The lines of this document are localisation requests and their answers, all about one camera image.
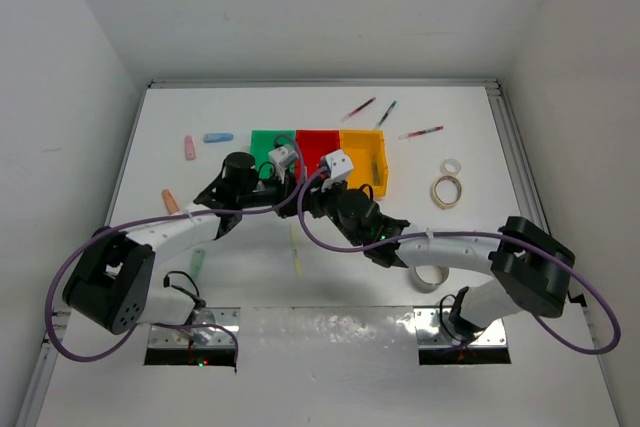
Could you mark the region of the dark red ink pen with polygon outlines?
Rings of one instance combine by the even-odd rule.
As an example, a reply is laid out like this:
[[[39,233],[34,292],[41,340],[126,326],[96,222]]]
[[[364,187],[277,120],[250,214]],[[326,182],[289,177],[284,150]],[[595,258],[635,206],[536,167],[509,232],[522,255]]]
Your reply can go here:
[[[340,122],[346,122],[348,119],[350,119],[351,117],[357,115],[359,112],[361,112],[362,110],[364,110],[365,108],[367,108],[369,105],[371,105],[373,102],[376,101],[376,97],[373,96],[369,99],[367,99],[364,103],[362,103],[361,105],[359,105],[358,107],[352,109],[351,111],[349,111],[348,113],[346,113],[345,115],[343,115],[340,118]]]

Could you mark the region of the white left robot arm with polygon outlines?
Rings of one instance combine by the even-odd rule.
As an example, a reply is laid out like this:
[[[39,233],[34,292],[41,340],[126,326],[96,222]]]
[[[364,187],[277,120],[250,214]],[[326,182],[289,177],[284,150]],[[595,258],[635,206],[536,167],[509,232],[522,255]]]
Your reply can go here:
[[[133,328],[146,307],[154,268],[228,234],[248,209],[281,210],[298,184],[298,160],[289,145],[270,151],[273,173],[262,180],[252,155],[233,152],[184,214],[136,229],[96,231],[97,242],[82,254],[63,289],[64,302],[115,335]]]

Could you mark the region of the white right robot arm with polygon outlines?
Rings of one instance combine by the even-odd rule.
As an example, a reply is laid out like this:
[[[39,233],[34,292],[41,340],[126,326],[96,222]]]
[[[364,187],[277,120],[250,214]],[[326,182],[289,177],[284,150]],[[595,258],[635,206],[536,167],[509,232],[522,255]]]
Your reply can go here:
[[[429,234],[407,220],[384,215],[362,189],[344,183],[301,196],[301,209],[328,217],[353,248],[373,263],[389,268],[431,266],[489,276],[477,287],[464,287],[440,322],[446,336],[467,343],[494,320],[521,311],[558,318],[574,253],[529,220],[510,216],[488,236]]]

